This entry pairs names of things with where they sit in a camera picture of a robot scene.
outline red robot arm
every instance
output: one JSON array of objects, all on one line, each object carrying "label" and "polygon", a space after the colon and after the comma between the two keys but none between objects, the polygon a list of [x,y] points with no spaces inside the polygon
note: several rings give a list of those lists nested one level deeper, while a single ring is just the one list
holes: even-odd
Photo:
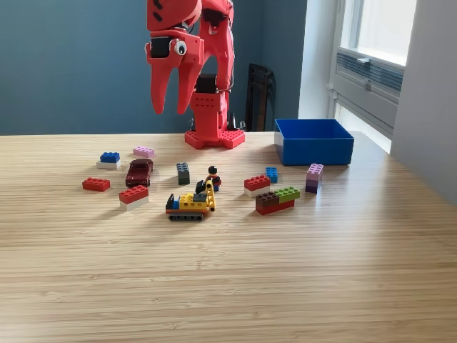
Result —
[{"label": "red robot arm", "polygon": [[[199,35],[188,33],[187,28],[199,19]],[[232,2],[148,0],[147,21],[151,43],[145,50],[147,62],[151,65],[151,99],[156,113],[164,111],[170,73],[177,68],[178,113],[183,114],[191,104],[196,122],[196,130],[186,133],[186,141],[197,149],[205,145],[233,148],[242,143],[242,131],[226,132],[229,92],[233,86]],[[213,55],[218,62],[218,72],[216,90],[209,95],[207,91],[196,90],[196,83],[203,65]],[[215,102],[210,106],[201,101]]]}]

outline purple lego brick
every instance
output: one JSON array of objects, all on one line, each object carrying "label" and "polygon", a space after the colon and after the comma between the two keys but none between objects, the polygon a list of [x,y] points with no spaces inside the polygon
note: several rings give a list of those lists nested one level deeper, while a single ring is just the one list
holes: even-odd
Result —
[{"label": "purple lego brick", "polygon": [[323,165],[322,164],[312,164],[309,169],[308,173],[306,173],[307,180],[316,180],[321,181],[323,174]]},{"label": "purple lego brick", "polygon": [[317,187],[306,186],[306,187],[305,187],[305,192],[306,192],[306,193],[314,193],[314,194],[317,194]]},{"label": "purple lego brick", "polygon": [[134,155],[145,157],[147,159],[155,156],[153,149],[148,149],[144,146],[138,146],[136,149],[134,149]]},{"label": "purple lego brick", "polygon": [[306,186],[319,188],[319,184],[320,184],[320,182],[316,181],[316,180],[311,180],[311,179],[306,180]]}]

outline dark red toy car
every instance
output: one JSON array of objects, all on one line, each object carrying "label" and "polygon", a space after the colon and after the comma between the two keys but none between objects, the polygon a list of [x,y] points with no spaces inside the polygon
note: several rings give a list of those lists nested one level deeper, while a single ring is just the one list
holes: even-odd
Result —
[{"label": "dark red toy car", "polygon": [[154,163],[150,159],[135,159],[130,162],[130,169],[126,177],[126,186],[151,186],[151,173]]}]

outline lego minifigure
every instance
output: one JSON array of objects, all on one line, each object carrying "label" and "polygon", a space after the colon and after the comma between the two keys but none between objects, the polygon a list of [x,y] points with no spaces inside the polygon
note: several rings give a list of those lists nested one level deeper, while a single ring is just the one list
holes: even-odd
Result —
[{"label": "lego minifigure", "polygon": [[221,178],[217,176],[217,168],[215,166],[210,166],[208,168],[208,177],[206,178],[206,181],[209,179],[213,180],[213,186],[214,186],[214,191],[217,192],[219,190],[219,186],[221,186],[222,181]]}]

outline blue box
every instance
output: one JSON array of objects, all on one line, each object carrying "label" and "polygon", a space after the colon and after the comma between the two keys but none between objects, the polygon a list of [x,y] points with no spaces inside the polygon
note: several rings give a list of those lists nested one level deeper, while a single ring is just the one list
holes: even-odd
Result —
[{"label": "blue box", "polygon": [[277,119],[274,144],[285,166],[350,164],[354,138],[335,119]]},{"label": "blue box", "polygon": [[100,156],[100,162],[103,163],[116,163],[120,159],[121,156],[118,152],[104,152],[103,155]]}]

